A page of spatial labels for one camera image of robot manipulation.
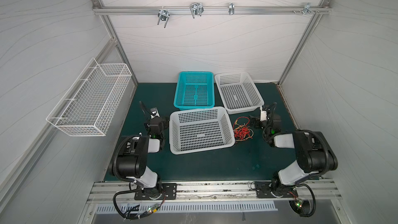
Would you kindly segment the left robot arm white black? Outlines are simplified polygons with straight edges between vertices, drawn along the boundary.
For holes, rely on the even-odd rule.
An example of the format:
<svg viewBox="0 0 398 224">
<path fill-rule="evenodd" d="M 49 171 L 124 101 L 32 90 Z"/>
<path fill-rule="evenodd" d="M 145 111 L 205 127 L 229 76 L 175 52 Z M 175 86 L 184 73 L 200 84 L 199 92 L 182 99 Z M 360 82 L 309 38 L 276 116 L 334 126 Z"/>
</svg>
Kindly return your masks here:
<svg viewBox="0 0 398 224">
<path fill-rule="evenodd" d="M 160 179 L 147 166 L 148 155 L 164 148 L 164 131 L 169 128 L 169 119 L 161 117 L 156 107 L 148 109 L 142 101 L 140 107 L 146 118 L 147 134 L 127 136 L 120 142 L 111 161 L 111 174 L 142 189 L 152 189 Z"/>
</svg>

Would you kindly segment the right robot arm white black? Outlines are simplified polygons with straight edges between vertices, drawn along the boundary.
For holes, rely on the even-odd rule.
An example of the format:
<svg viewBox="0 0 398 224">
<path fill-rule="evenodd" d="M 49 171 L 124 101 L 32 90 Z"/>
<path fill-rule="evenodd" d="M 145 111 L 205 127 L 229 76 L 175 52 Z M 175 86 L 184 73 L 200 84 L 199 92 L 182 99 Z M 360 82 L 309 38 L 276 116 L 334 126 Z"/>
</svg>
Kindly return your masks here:
<svg viewBox="0 0 398 224">
<path fill-rule="evenodd" d="M 255 182 L 258 197 L 272 195 L 282 198 L 304 182 L 320 177 L 338 167 L 338 160 L 320 131 L 299 129 L 282 132 L 280 117 L 275 114 L 277 103 L 260 107 L 260 116 L 250 116 L 254 127 L 262 130 L 263 140 L 275 148 L 294 150 L 295 160 L 279 170 L 269 183 Z"/>
</svg>

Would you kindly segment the large white plastic basket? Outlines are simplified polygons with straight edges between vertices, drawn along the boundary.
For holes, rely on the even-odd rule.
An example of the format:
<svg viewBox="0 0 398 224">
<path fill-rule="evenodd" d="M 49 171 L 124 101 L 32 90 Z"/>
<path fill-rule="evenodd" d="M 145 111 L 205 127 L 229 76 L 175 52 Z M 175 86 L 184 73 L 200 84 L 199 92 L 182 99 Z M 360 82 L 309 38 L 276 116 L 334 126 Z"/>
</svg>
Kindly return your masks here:
<svg viewBox="0 0 398 224">
<path fill-rule="evenodd" d="M 173 112 L 170 115 L 170 149 L 175 155 L 232 147 L 234 131 L 223 107 Z"/>
</svg>

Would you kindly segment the small white plastic basket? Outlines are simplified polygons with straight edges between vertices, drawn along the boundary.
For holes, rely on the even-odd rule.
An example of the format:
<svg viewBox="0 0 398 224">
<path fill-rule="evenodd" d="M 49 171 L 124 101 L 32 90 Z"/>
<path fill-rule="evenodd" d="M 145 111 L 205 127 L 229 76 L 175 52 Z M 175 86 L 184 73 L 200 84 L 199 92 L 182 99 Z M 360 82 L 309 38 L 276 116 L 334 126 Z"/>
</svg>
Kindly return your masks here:
<svg viewBox="0 0 398 224">
<path fill-rule="evenodd" d="M 264 105 L 264 100 L 247 72 L 215 75 L 224 108 L 228 114 L 252 112 Z"/>
</svg>

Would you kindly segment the teal plastic basket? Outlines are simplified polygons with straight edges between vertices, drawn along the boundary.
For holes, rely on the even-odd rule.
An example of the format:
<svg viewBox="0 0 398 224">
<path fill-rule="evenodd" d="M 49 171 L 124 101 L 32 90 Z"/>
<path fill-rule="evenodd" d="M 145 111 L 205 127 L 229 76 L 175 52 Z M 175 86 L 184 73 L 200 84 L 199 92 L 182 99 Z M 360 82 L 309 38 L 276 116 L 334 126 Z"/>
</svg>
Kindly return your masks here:
<svg viewBox="0 0 398 224">
<path fill-rule="evenodd" d="M 174 106 L 181 111 L 212 108 L 215 105 L 214 75 L 211 72 L 181 72 Z"/>
</svg>

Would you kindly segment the metal U-bolt clamp left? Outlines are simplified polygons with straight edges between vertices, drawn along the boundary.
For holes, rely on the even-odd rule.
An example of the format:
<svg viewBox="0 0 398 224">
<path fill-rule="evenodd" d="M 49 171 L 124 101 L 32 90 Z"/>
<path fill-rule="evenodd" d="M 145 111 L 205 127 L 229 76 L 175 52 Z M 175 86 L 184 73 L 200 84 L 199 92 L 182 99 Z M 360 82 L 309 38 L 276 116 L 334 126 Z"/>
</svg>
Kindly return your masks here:
<svg viewBox="0 0 398 224">
<path fill-rule="evenodd" d="M 166 28 L 167 23 L 169 21 L 169 18 L 170 18 L 170 13 L 167 10 L 165 10 L 165 9 L 159 10 L 157 25 L 159 25 L 160 22 L 163 21 L 164 22 L 164 28 Z"/>
</svg>

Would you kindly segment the metal u-bolt clamp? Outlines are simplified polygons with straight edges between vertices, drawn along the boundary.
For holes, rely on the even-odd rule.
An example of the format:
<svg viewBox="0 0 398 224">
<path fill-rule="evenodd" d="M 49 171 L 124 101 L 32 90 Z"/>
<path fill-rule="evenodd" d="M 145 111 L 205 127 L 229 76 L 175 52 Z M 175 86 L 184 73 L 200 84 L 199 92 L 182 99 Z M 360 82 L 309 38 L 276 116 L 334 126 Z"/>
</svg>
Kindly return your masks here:
<svg viewBox="0 0 398 224">
<path fill-rule="evenodd" d="M 192 17 L 195 19 L 196 16 L 202 16 L 204 12 L 203 4 L 200 2 L 193 3 L 189 6 Z"/>
<path fill-rule="evenodd" d="M 167 23 L 169 21 L 169 18 L 170 18 L 170 13 L 167 10 L 165 10 L 165 9 L 159 10 L 157 25 L 159 25 L 160 22 L 163 21 L 164 22 L 164 28 L 166 28 Z"/>
</svg>

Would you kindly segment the metal bolt clamp right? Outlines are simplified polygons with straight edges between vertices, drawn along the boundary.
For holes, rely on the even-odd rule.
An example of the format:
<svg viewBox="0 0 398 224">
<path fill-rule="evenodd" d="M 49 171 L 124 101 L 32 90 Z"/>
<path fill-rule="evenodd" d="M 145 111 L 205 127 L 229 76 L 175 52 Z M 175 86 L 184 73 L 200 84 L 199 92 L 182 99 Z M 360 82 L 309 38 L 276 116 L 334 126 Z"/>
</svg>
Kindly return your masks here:
<svg viewBox="0 0 398 224">
<path fill-rule="evenodd" d="M 301 10 L 293 10 L 295 15 L 317 15 L 320 14 L 320 11 L 317 9 L 313 9 L 310 3 L 307 3 Z"/>
</svg>

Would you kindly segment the metal U-bolt clamp middle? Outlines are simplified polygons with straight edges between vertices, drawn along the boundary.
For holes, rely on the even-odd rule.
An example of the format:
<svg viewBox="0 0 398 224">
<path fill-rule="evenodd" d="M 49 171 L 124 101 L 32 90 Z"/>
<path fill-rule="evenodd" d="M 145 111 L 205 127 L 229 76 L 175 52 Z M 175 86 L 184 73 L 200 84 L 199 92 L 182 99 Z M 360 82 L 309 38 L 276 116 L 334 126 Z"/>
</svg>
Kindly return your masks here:
<svg viewBox="0 0 398 224">
<path fill-rule="evenodd" d="M 192 17 L 195 19 L 196 16 L 202 16 L 204 12 L 203 4 L 200 2 L 193 3 L 189 6 Z"/>
</svg>

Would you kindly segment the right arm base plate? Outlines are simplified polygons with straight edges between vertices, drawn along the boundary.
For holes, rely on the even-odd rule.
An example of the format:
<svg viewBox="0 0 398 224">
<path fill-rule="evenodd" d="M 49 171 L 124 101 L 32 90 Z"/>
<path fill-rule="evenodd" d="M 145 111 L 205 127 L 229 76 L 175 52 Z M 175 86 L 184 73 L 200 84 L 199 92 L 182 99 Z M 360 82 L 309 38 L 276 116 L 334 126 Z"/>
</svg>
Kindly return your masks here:
<svg viewBox="0 0 398 224">
<path fill-rule="evenodd" d="M 294 198 L 296 192 L 292 186 L 283 185 L 277 180 L 271 181 L 253 181 L 250 189 L 256 193 L 259 199 L 271 198 Z"/>
</svg>

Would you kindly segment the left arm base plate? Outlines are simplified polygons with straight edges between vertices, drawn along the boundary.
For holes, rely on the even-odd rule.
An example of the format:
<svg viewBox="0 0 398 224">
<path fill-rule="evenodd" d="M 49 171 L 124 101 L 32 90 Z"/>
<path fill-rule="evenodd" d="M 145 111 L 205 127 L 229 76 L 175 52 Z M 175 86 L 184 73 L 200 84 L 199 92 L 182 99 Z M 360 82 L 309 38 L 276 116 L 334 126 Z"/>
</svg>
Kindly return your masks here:
<svg viewBox="0 0 398 224">
<path fill-rule="evenodd" d="M 157 184 L 154 188 L 139 189 L 135 193 L 134 200 L 155 201 L 155 200 L 175 200 L 177 195 L 176 183 Z"/>
</svg>

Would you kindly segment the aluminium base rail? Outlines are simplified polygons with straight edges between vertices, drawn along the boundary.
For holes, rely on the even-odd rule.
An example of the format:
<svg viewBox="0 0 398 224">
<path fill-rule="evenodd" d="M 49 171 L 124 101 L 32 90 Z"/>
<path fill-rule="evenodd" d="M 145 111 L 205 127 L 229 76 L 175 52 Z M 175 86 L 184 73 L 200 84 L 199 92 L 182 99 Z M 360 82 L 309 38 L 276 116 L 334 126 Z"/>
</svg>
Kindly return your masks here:
<svg viewBox="0 0 398 224">
<path fill-rule="evenodd" d="M 255 201 L 260 190 L 252 181 L 176 181 L 176 201 Z M 320 179 L 306 182 L 317 200 L 341 200 L 343 197 L 334 180 Z M 121 181 L 94 183 L 87 203 L 111 203 L 115 193 L 129 190 L 129 184 Z"/>
</svg>

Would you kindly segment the metal bracket on rail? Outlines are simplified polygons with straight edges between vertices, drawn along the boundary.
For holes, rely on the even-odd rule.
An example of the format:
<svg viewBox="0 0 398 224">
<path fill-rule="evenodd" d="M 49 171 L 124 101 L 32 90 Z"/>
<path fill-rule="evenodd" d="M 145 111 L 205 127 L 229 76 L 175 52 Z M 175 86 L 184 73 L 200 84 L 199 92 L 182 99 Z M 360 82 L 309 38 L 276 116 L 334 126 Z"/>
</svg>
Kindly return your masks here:
<svg viewBox="0 0 398 224">
<path fill-rule="evenodd" d="M 229 15 L 232 16 L 235 13 L 235 5 L 234 3 L 229 4 Z"/>
</svg>

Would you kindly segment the horizontal aluminium rail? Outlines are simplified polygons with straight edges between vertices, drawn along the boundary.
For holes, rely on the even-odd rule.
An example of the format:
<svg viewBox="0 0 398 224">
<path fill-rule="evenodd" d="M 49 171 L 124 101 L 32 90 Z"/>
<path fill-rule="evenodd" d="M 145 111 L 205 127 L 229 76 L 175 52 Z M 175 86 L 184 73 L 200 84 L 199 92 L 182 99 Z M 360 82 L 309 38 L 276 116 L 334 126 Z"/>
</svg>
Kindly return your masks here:
<svg viewBox="0 0 398 224">
<path fill-rule="evenodd" d="M 237 6 L 234 15 L 294 15 L 293 10 L 301 10 L 304 6 Z M 311 6 L 320 14 L 329 14 L 330 7 Z M 229 15 L 229 6 L 204 6 L 203 15 Z M 95 15 L 157 15 L 159 10 L 167 10 L 173 15 L 191 15 L 188 6 L 163 6 L 163 7 L 99 7 L 94 8 Z"/>
</svg>

